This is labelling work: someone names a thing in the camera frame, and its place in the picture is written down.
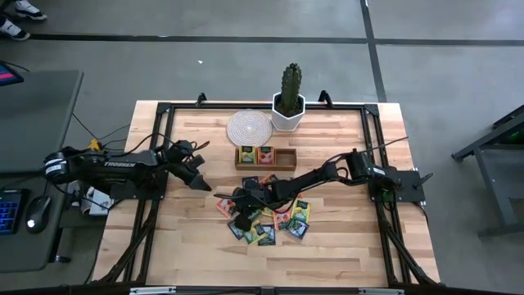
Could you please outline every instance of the potted cactus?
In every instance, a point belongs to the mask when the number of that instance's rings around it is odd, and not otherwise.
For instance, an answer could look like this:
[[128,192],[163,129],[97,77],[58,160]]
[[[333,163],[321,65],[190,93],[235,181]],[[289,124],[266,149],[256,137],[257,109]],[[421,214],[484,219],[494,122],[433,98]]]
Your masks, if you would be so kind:
[[271,121],[278,131],[294,131],[305,114],[305,98],[300,95],[302,71],[290,64],[282,77],[282,90],[273,95]]

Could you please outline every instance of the computer mouse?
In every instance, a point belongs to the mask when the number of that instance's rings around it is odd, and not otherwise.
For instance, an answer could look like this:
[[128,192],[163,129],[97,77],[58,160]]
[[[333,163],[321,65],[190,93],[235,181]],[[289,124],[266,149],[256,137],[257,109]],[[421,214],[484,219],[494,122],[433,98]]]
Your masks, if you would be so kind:
[[40,196],[34,198],[25,212],[25,228],[30,234],[42,232],[49,221],[49,208],[51,207],[51,198]]

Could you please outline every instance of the floor tile line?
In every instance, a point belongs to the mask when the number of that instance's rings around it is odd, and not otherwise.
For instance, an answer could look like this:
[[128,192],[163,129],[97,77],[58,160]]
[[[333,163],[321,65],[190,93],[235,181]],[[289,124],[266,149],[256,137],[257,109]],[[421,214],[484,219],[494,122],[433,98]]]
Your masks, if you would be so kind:
[[360,7],[362,9],[362,17],[364,18],[364,29],[366,30],[366,38],[368,40],[369,59],[371,60],[371,71],[373,73],[373,80],[375,81],[377,100],[378,102],[387,102],[386,90],[378,61],[377,46],[375,45],[375,35],[371,24],[371,16],[369,15],[368,1],[360,0]]
[[524,40],[511,39],[374,39],[376,45],[522,47]]
[[106,42],[188,42],[188,43],[321,43],[366,44],[366,38],[324,37],[228,37],[228,36],[155,36],[116,34],[32,34],[32,40],[106,41]]

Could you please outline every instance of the wooden tray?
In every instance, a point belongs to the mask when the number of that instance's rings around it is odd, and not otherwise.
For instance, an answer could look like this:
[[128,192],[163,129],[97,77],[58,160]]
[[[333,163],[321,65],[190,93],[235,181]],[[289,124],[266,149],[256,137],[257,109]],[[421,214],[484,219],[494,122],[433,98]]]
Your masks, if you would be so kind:
[[235,168],[252,171],[295,171],[296,149],[275,148],[275,164],[272,165],[240,164],[238,163],[238,149],[235,149]]

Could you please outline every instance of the shoe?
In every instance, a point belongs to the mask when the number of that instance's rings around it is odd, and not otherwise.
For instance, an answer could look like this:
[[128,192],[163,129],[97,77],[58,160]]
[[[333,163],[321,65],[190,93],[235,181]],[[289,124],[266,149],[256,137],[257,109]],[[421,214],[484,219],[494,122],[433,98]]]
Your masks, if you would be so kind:
[[19,17],[29,17],[31,20],[45,20],[44,15],[37,7],[34,7],[27,0],[15,1],[15,11]]
[[9,20],[6,20],[3,26],[0,27],[0,32],[16,41],[25,41],[31,36],[31,34],[11,23]]

